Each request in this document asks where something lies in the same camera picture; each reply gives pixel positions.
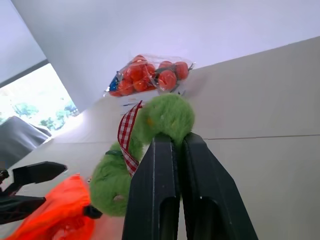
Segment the window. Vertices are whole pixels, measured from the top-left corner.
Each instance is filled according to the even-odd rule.
[[[45,126],[51,132],[61,129],[78,109],[51,64],[47,64],[0,88],[0,124],[11,116]]]

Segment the checkered ribbon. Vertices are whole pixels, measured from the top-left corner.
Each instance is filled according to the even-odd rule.
[[[118,129],[118,142],[120,144],[121,151],[123,153],[123,158],[126,164],[126,168],[130,176],[132,177],[138,166],[139,162],[135,160],[129,153],[129,142],[132,129],[135,124],[138,109],[141,109],[142,101],[135,105],[130,111],[128,111],[121,119],[119,129]]]

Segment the clear plastic packaging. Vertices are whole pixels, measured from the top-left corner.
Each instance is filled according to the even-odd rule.
[[[137,55],[117,71],[106,91],[115,97],[155,89],[172,92],[188,77],[193,66],[193,62],[181,57]]]

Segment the green fuzzy caterpillar toy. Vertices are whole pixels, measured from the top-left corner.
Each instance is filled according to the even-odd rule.
[[[159,133],[170,136],[179,148],[194,121],[193,109],[181,96],[168,93],[154,97],[137,113],[128,151],[140,162],[143,146],[150,144]],[[124,216],[132,178],[120,144],[115,142],[108,152],[111,154],[106,154],[96,166],[90,181],[91,204],[109,216]]]

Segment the orange plastic bag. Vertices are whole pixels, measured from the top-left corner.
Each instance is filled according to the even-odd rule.
[[[46,196],[45,203],[28,216],[6,240],[89,240],[95,222],[83,215],[90,203],[84,181],[76,174]]]

